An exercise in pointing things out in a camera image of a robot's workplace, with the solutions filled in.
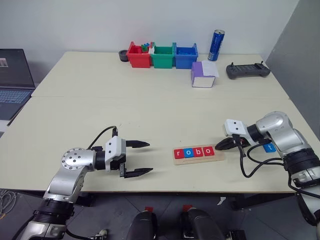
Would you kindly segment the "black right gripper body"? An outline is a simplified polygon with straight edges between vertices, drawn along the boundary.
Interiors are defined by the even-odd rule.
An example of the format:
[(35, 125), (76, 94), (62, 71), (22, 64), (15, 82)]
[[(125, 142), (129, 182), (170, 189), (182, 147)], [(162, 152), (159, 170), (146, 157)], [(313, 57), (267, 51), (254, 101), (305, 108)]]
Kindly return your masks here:
[(241, 137), (239, 134), (232, 134), (233, 145), (232, 148), (241, 146), (242, 148), (247, 148), (250, 146), (250, 143), (244, 137)]

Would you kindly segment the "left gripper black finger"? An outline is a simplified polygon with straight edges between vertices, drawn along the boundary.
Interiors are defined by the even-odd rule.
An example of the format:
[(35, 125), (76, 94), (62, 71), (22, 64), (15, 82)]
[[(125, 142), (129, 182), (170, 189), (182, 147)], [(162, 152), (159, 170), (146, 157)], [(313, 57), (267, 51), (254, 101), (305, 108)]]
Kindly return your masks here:
[(130, 147), (130, 148), (144, 148), (144, 147), (148, 147), (150, 146), (150, 144), (148, 142), (145, 141), (140, 141), (140, 140), (127, 140), (126, 141), (126, 147)]
[(153, 168), (136, 168), (133, 171), (127, 171), (127, 169), (124, 169), (124, 178), (135, 178), (142, 176), (144, 174), (149, 173), (152, 171)]

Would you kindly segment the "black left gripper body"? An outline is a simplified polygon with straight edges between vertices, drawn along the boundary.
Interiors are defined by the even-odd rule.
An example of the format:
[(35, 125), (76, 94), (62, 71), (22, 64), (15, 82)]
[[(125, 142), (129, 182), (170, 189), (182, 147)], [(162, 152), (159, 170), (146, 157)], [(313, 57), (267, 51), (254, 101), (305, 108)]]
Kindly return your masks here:
[(119, 156), (112, 158), (110, 162), (111, 170), (119, 170), (120, 177), (127, 178), (127, 169), (126, 169), (126, 147), (127, 143), (125, 139), (120, 140), (120, 144), (117, 144), (120, 147), (121, 153)]

